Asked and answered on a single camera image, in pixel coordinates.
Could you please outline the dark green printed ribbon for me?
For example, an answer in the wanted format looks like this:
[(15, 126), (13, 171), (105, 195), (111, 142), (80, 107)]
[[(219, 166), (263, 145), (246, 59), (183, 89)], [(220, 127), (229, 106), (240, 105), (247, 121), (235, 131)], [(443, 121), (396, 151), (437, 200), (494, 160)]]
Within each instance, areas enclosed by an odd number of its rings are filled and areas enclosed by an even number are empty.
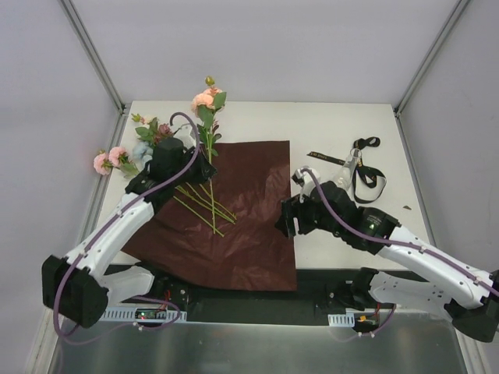
[[(379, 147), (380, 144), (381, 141), (379, 137), (371, 136), (366, 139), (359, 138), (355, 140), (353, 143), (353, 147), (359, 150), (363, 150), (367, 147), (372, 147), (372, 148)], [(310, 151), (307, 154), (307, 156), (336, 165), (343, 165), (345, 163), (344, 160), (326, 155), (324, 153), (319, 153), (316, 151)], [(372, 199), (363, 199), (359, 197), (356, 191), (358, 180), (360, 180), (367, 188), (376, 189), (377, 194), (375, 195), (375, 197), (373, 197)], [(372, 168), (370, 166), (365, 165), (363, 159), (362, 158), (359, 159), (355, 169), (355, 176), (352, 180), (353, 196), (357, 203), (368, 204), (375, 202), (380, 198), (381, 194), (384, 191), (384, 188), (386, 187), (386, 184), (387, 184), (387, 178), (383, 172), (381, 172), (377, 168)]]

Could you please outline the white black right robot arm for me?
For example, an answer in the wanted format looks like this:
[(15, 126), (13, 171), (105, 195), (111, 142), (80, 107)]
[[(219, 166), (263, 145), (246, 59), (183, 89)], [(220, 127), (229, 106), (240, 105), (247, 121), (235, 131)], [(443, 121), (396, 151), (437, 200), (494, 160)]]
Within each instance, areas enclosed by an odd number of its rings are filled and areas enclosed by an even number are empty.
[(348, 246), (395, 262), (419, 276), (402, 279), (363, 269), (350, 287), (352, 305), (374, 302), (408, 306), (447, 320), (474, 340), (490, 343), (498, 329), (498, 273), (467, 265), (373, 207), (357, 206), (333, 182), (296, 177), (300, 193), (281, 204), (276, 227), (285, 237), (321, 230)]

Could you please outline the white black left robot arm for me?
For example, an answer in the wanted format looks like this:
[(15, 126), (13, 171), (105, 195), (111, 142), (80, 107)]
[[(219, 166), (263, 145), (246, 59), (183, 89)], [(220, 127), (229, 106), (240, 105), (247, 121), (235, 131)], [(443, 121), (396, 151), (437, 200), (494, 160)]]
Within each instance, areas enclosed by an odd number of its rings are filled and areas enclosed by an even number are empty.
[(107, 307), (127, 299), (140, 296), (149, 303), (159, 302), (165, 285), (145, 266), (112, 274), (106, 270), (131, 237), (174, 196), (178, 185), (204, 183), (215, 172), (194, 138), (161, 141), (104, 223), (62, 258), (49, 256), (44, 261), (44, 305), (56, 316), (89, 328)]

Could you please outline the red paper flower wrapping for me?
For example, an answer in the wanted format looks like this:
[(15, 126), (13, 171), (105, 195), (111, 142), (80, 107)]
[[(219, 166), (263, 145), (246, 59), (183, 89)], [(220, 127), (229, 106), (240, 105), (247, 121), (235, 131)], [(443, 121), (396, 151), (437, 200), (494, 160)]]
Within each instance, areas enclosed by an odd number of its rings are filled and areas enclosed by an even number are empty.
[(122, 251), (198, 286), (294, 291), (294, 243), (275, 227), (291, 195), (289, 141), (215, 149), (213, 181), (181, 185)]

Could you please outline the peach artificial flower stem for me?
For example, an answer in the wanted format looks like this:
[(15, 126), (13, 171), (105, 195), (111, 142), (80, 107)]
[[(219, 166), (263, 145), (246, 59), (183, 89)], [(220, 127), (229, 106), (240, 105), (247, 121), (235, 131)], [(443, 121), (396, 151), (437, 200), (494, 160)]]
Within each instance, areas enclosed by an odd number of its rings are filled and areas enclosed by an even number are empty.
[(226, 92), (216, 87), (212, 76), (204, 79), (206, 89), (196, 94), (191, 102), (191, 112), (201, 120), (198, 133), (203, 143), (206, 158), (209, 164), (213, 164), (213, 156), (218, 153), (214, 149), (215, 144), (215, 115), (225, 105)]

